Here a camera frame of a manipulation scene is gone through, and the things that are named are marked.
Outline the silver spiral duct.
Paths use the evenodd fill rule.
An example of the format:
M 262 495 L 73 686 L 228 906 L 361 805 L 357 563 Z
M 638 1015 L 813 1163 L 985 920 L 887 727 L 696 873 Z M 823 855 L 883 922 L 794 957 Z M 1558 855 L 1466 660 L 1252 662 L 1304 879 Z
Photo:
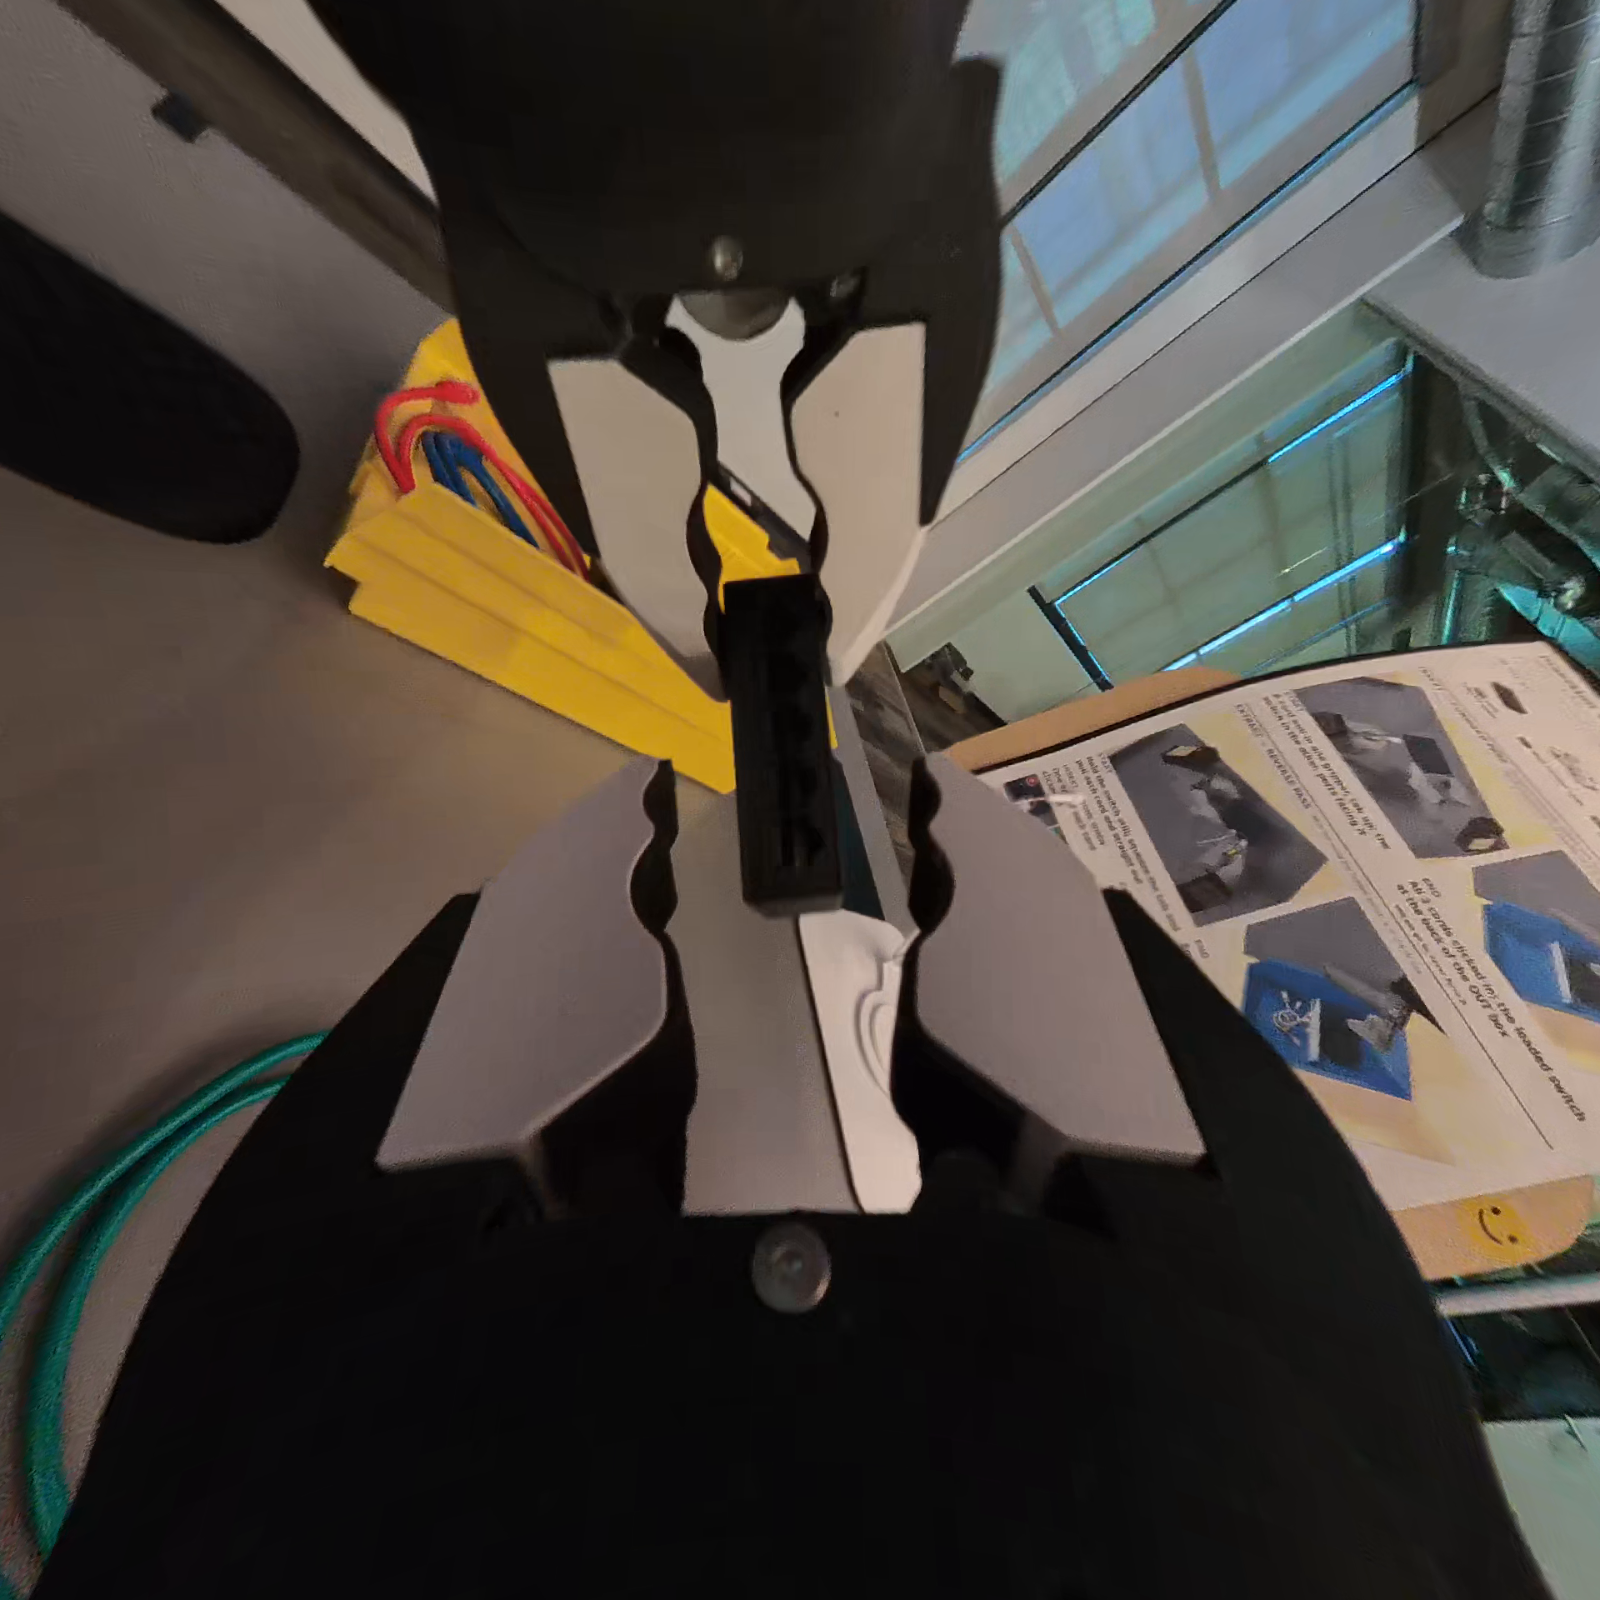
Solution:
M 1528 278 L 1599 237 L 1599 4 L 1517 2 L 1491 165 L 1466 251 L 1491 280 Z

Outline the black network switch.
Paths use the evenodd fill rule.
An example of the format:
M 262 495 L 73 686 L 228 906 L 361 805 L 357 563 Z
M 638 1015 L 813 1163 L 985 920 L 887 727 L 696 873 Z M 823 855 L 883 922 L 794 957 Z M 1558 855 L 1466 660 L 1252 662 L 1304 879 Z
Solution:
M 837 910 L 844 855 L 829 721 L 827 596 L 811 573 L 723 588 L 743 898 L 766 916 Z

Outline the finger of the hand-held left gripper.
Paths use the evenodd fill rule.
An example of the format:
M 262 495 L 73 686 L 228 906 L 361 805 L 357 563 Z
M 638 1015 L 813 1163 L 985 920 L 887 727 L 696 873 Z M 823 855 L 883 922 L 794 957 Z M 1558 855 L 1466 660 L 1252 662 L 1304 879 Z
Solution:
M 548 370 L 610 584 L 700 690 L 725 697 L 723 559 L 706 520 L 718 425 L 698 351 L 626 347 Z
M 852 333 L 790 409 L 790 440 L 825 536 L 829 668 L 856 676 L 891 627 L 926 543 L 926 325 Z

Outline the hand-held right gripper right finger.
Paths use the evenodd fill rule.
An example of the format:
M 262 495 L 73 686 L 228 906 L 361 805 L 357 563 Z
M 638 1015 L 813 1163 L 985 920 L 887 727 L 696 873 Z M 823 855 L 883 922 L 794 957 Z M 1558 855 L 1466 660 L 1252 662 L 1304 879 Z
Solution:
M 1037 1210 L 1072 1157 L 1205 1155 L 1105 894 L 1026 807 L 946 754 L 911 789 L 914 869 L 891 1099 L 916 1210 Z

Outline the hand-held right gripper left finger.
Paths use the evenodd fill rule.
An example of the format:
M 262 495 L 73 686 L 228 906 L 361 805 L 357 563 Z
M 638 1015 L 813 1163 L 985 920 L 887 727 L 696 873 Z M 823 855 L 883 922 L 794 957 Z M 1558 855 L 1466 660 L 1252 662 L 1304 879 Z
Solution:
M 642 756 L 478 894 L 390 1126 L 388 1171 L 509 1159 L 550 1212 L 681 1212 L 698 1095 L 673 943 L 677 783 Z

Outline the white sign stand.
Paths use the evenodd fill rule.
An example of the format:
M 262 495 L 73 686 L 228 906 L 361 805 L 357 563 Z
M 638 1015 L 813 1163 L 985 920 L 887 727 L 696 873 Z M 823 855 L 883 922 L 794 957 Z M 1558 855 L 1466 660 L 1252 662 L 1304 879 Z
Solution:
M 891 1095 L 891 1052 L 899 1019 L 909 935 L 852 910 L 799 918 L 846 1169 L 858 1206 L 905 1214 L 922 1185 L 916 1138 Z

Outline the yellow plastic bin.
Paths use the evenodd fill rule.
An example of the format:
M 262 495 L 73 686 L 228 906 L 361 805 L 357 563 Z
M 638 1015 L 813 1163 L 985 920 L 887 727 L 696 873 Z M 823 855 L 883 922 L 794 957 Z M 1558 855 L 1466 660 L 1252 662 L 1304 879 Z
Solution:
M 379 405 L 326 563 L 349 612 L 718 793 L 731 713 L 632 612 L 550 549 L 540 481 L 482 390 L 460 321 Z

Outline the wooden board with instruction sheet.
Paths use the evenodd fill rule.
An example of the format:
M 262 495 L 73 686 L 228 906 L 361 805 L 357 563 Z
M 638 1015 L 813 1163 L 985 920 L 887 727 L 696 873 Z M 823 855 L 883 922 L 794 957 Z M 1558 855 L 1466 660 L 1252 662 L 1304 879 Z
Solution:
M 950 750 L 1166 923 L 1429 1280 L 1597 1216 L 1599 697 L 1548 641 L 1154 674 Z

